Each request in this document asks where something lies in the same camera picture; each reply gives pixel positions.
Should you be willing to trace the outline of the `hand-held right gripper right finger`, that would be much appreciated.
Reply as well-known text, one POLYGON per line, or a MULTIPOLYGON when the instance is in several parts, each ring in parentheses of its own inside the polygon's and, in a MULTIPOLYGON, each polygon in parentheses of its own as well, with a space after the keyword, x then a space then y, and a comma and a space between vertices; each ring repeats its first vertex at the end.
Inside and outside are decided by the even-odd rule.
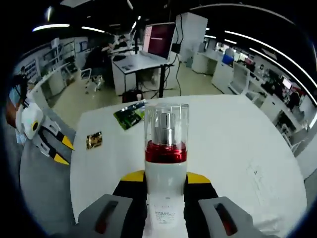
POLYGON ((190 238, 263 238, 252 216, 227 197, 219 197, 203 175, 187 173, 184 218, 190 238))

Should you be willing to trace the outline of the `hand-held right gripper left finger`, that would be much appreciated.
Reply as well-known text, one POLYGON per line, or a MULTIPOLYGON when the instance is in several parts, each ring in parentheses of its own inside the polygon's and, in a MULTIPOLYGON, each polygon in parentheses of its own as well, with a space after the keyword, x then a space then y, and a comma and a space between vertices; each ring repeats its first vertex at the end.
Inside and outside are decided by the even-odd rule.
POLYGON ((140 238, 147 217, 145 171, 125 175, 113 194, 105 194, 83 210, 80 238, 140 238))

